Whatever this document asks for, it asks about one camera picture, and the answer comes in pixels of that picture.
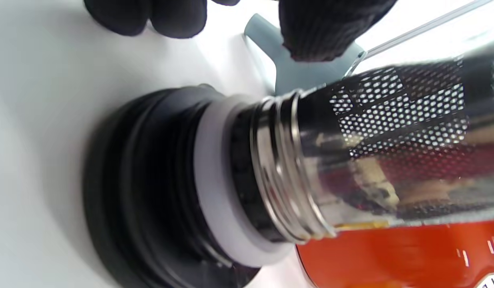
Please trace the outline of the person's left hand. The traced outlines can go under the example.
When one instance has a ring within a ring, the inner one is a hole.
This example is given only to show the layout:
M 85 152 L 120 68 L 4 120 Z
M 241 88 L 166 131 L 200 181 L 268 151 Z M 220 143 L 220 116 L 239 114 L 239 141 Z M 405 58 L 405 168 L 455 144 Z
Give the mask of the person's left hand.
M 97 23 L 124 36 L 141 34 L 151 22 L 163 36 L 189 39 L 207 23 L 207 0 L 85 0 L 83 4 Z M 282 47 L 297 62 L 335 60 L 395 4 L 395 0 L 280 0 Z

